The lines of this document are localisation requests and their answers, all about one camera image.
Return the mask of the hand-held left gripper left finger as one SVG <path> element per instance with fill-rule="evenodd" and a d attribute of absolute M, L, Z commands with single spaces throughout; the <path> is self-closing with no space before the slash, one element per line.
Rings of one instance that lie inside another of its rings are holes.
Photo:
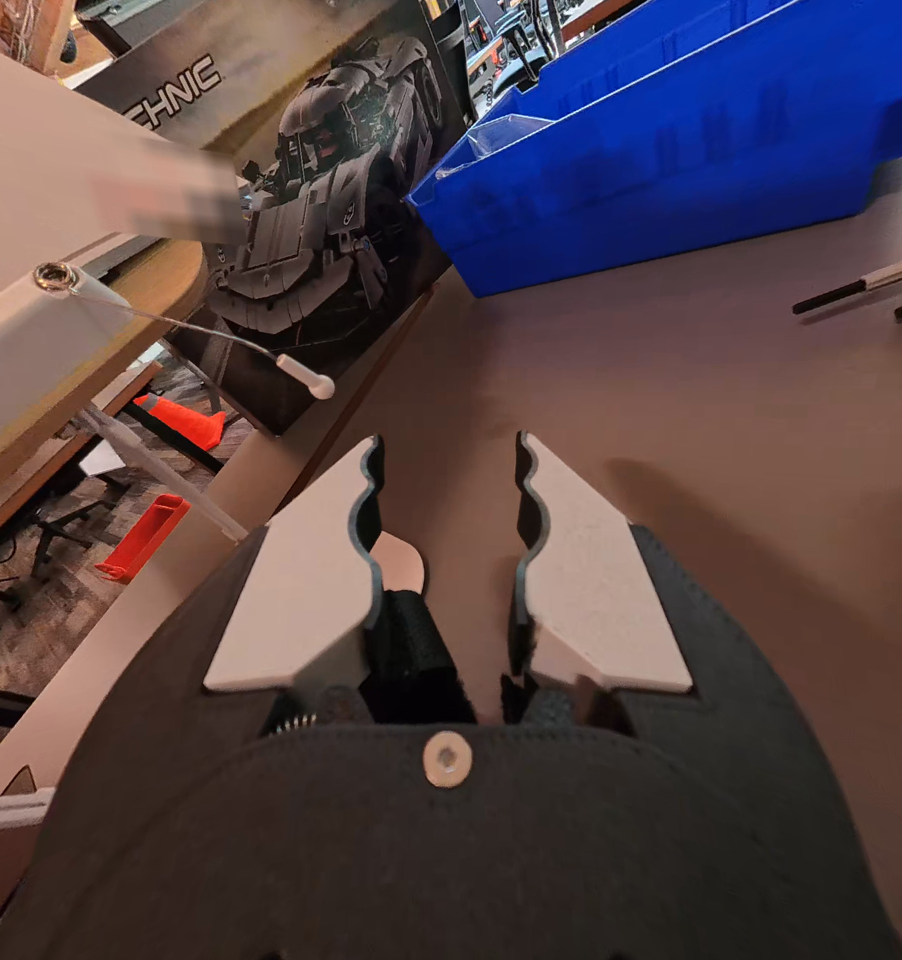
<path fill-rule="evenodd" d="M 419 551 L 383 532 L 385 442 L 357 443 L 265 525 L 204 678 L 211 692 L 358 688 L 385 591 L 423 594 Z"/>

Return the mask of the wooden desk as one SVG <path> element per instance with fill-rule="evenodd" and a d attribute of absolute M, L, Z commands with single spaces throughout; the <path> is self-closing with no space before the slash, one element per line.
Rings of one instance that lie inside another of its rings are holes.
<path fill-rule="evenodd" d="M 93 402 L 114 416 L 132 402 L 137 391 L 146 387 L 161 369 L 162 365 L 156 360 L 146 364 L 136 362 L 97 394 Z M 44 442 L 30 459 L 0 484 L 0 528 L 74 455 L 96 438 L 94 434 L 75 429 L 67 438 L 55 436 Z"/>

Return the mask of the black lego car box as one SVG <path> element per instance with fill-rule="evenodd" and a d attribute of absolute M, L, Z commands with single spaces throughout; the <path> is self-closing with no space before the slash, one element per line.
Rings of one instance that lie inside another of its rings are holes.
<path fill-rule="evenodd" d="M 175 355 L 279 437 L 450 265 L 409 194 L 465 133 L 455 2 L 76 2 L 114 60 L 78 92 L 222 155 L 240 243 L 205 244 L 208 289 Z"/>

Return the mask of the white panel with eyelet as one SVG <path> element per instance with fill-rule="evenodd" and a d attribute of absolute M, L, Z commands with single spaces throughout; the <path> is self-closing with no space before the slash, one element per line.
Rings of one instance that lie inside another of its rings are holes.
<path fill-rule="evenodd" d="M 241 238 L 237 177 L 0 53 L 0 452 L 119 349 L 132 313 L 83 268 L 122 237 Z"/>

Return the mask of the round wooden table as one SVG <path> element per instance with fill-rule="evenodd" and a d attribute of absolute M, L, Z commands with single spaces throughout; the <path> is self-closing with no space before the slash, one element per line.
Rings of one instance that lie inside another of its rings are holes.
<path fill-rule="evenodd" d="M 166 239 L 121 264 L 108 287 L 147 314 L 186 320 L 202 305 L 208 281 L 204 246 L 196 241 Z M 118 345 L 99 367 L 118 373 L 145 354 L 169 325 L 143 315 L 126 316 Z"/>

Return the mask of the white table leg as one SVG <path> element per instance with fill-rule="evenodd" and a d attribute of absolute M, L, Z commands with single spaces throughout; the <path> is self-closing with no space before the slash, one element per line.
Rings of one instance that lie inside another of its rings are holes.
<path fill-rule="evenodd" d="M 74 415 L 71 423 L 75 428 L 97 434 L 108 441 L 127 465 L 146 471 L 176 495 L 187 500 L 232 542 L 239 543 L 247 537 L 248 531 L 239 522 L 152 452 L 130 427 L 105 414 L 93 404 Z"/>

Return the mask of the large blue plastic bin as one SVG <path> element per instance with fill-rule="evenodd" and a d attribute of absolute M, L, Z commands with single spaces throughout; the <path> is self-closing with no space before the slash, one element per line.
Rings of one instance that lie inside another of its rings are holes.
<path fill-rule="evenodd" d="M 476 297 L 860 213 L 902 158 L 902 1 L 786 2 L 409 194 Z"/>

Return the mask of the black lego axle grey sleeve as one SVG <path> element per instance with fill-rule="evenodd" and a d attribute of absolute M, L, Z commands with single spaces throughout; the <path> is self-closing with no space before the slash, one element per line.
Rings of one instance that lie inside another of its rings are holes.
<path fill-rule="evenodd" d="M 853 296 L 887 287 L 900 281 L 902 281 L 902 261 L 867 273 L 839 288 L 826 291 L 822 294 L 815 294 L 800 301 L 793 305 L 792 313 L 795 316 L 799 316 L 824 306 L 836 304 Z"/>

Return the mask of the clear plastic bag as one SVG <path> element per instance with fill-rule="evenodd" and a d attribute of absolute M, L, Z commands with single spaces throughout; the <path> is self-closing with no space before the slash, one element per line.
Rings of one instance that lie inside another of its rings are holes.
<path fill-rule="evenodd" d="M 552 125 L 550 119 L 509 113 L 471 126 L 437 165 L 434 177 L 443 181 Z"/>

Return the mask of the red plastic holder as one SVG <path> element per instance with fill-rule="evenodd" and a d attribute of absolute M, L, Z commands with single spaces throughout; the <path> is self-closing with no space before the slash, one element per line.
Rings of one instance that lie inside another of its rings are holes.
<path fill-rule="evenodd" d="M 107 558 L 95 564 L 95 569 L 110 582 L 130 584 L 191 506 L 179 495 L 159 495 Z"/>

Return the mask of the black office chair base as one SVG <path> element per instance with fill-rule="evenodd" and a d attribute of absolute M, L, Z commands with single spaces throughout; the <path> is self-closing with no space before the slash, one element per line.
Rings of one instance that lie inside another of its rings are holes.
<path fill-rule="evenodd" d="M 16 514 L 0 529 L 0 607 L 18 613 L 27 600 L 47 584 L 60 567 L 54 554 L 58 545 L 88 551 L 97 543 L 93 537 L 98 519 L 109 517 L 121 502 L 127 487 L 119 486 L 116 496 L 90 501 L 58 517 L 49 506 L 33 506 Z M 12 564 L 33 537 L 33 553 L 23 572 L 1 573 Z"/>

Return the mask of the orange traffic cone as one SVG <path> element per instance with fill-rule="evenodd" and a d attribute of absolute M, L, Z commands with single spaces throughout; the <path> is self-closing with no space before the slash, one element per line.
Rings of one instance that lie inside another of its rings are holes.
<path fill-rule="evenodd" d="M 136 397 L 133 402 L 201 450 L 210 452 L 221 442 L 226 425 L 223 410 L 203 414 L 152 392 Z"/>

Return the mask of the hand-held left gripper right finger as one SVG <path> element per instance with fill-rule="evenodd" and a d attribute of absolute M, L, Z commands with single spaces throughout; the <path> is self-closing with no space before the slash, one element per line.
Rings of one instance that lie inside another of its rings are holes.
<path fill-rule="evenodd" d="M 550 687 L 690 693 L 694 682 L 627 517 L 519 431 L 509 668 Z"/>

